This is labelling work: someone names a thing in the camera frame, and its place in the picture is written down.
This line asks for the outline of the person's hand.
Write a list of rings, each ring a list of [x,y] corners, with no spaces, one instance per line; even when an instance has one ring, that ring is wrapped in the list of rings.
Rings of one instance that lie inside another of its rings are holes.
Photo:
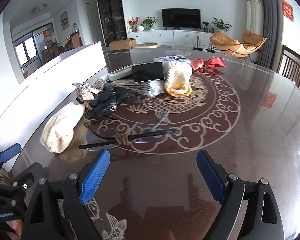
[[[21,219],[8,221],[7,224],[13,229],[13,232],[7,232],[7,235],[12,240],[20,240],[23,230],[23,221]]]

